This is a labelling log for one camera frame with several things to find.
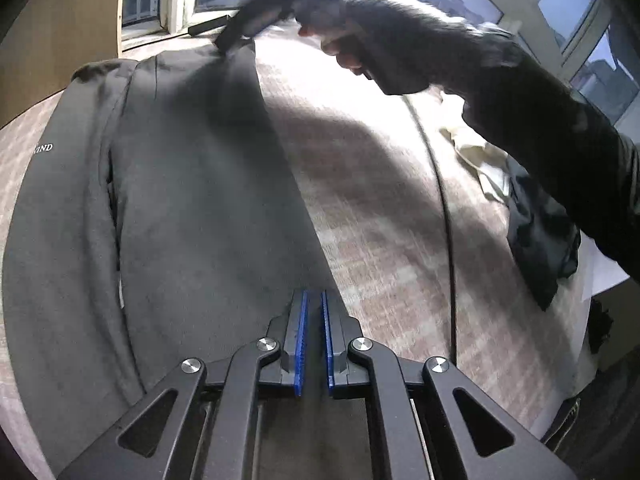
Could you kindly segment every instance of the person's arm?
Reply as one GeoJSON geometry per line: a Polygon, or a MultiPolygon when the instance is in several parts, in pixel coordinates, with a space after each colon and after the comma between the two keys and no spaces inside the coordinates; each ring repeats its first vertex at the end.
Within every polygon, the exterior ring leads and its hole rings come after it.
{"type": "Polygon", "coordinates": [[[473,27],[416,0],[346,0],[338,23],[337,34],[311,19],[301,35],[328,37],[322,48],[355,73],[367,67],[340,35],[359,38],[361,47],[375,42],[412,74],[398,93],[417,91],[417,74],[419,89],[441,84],[462,96],[467,124],[519,161],[604,254],[640,281],[638,148],[511,34],[473,27]]]}
{"type": "Polygon", "coordinates": [[[640,280],[640,153],[631,139],[528,56],[481,70],[464,94],[465,122],[523,165],[640,280]]]}

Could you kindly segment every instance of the sky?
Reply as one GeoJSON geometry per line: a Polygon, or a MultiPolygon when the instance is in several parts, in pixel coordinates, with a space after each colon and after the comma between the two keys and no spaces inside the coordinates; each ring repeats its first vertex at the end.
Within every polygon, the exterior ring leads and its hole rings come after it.
{"type": "Polygon", "coordinates": [[[592,0],[540,0],[540,10],[548,24],[570,38],[592,0]]]}

